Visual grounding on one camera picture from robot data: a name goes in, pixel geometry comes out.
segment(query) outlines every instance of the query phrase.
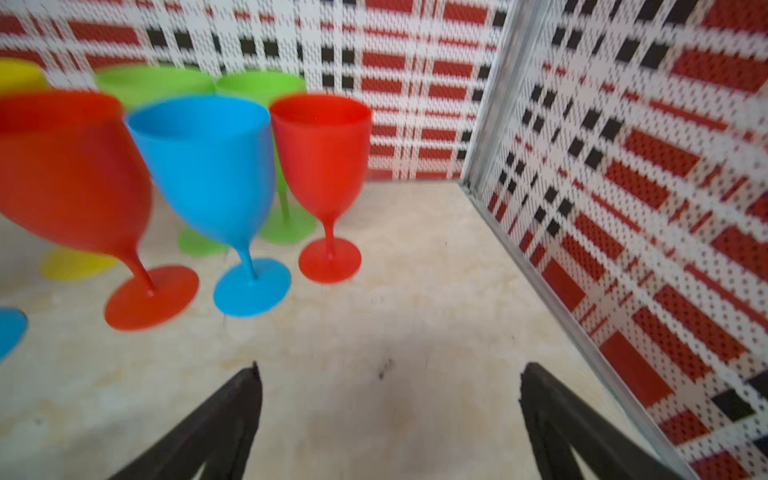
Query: beige floor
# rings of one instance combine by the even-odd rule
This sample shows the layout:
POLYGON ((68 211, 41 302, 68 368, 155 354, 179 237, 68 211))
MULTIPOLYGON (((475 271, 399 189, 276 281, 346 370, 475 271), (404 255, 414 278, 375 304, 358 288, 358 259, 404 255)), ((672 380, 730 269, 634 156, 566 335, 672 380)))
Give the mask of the beige floor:
POLYGON ((265 391, 247 478, 537 478, 518 406, 531 361, 647 448, 455 184, 366 185, 337 227, 362 251, 347 283, 304 279, 300 245, 255 241, 293 286, 251 319, 212 300, 236 256, 180 255, 181 223, 157 203, 141 256, 192 266, 200 292, 143 333, 101 316, 127 269, 38 280, 47 244, 0 218, 0 305, 30 321, 0 364, 0 478, 106 478, 253 360, 265 391))

